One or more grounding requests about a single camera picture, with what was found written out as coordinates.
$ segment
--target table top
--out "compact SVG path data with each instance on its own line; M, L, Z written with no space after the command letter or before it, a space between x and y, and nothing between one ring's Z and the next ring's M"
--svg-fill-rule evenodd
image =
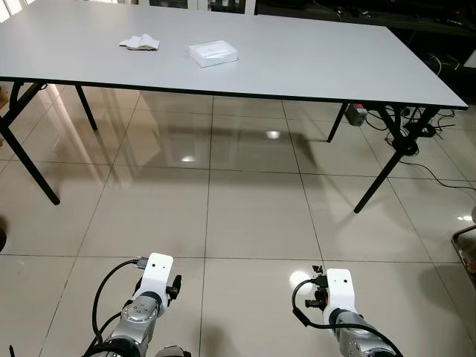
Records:
M148 33L158 51L118 44ZM200 68L188 45L225 40ZM73 0L36 0L0 24L0 80L290 100L467 105L387 28Z

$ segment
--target black metal table leg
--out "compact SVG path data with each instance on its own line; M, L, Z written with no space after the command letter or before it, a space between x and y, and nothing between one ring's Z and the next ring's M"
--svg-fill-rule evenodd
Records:
M46 196L48 196L50 201L54 205L59 205L60 199L53 192L49 184L46 182L45 178L42 176L40 171L38 171L38 169L34 165L34 163L30 160L27 153L23 150L22 145L20 145L20 143L16 140L15 135L13 135L13 133L7 127L1 127L0 134L3 136L3 138L8 143L8 145L10 145L12 150L16 153L19 160L26 167L28 172L33 176L36 183L41 187L41 189L46 194Z
M334 125L329 133L329 137L327 138L327 142L330 143L334 138L335 132L337 132L337 128L341 123L342 117L344 116L345 109L347 109L347 103L342 103L341 110L339 110L339 114L337 114L337 118L335 119Z
M356 208L354 209L355 213L359 213L362 210L362 208L364 208L364 206L367 204L369 199L380 187L382 182L387 178L388 174L393 170L393 168L398 164L400 159L403 157L403 155L405 154L405 148L409 147L412 143L414 143L417 140L417 138L422 133L423 127L430 121L430 119L432 119L433 116L435 116L438 113L438 111L439 111L438 108L425 109L425 111L422 114L422 117L418 120L418 123L416 124L415 129L410 131L406 137L402 138L402 140L405 142L405 145L402 145L401 149L397 149L395 151L393 156L390 158L388 163L382 169L382 171L377 176L375 181L372 183L370 188L364 194L364 197L362 197L359 203L356 205Z
M86 96L84 95L83 88L81 86L75 86L77 94L80 96L81 99L81 104L83 105L84 111L86 112L86 115L88 116L89 123L91 124L91 128L96 131L97 130L97 125L96 122L94 121L94 117L92 115L91 109L89 108L88 101L86 100Z

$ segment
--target white box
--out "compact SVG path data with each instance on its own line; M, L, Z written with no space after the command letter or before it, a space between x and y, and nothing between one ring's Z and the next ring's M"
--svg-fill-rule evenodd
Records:
M188 46L188 53L201 67L238 60L238 51L225 41Z

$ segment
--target white table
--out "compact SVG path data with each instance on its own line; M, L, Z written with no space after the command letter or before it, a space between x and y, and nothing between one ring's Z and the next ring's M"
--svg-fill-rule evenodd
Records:
M118 46L142 33L160 40L159 51ZM218 39L238 50L238 61L200 68L187 55L188 45ZM76 85L93 129L81 86L341 102L331 137L348 103L426 108L422 125L440 109L467 108L387 28L72 0L36 0L0 24L0 80L37 83L0 133L54 203L8 129L43 83Z

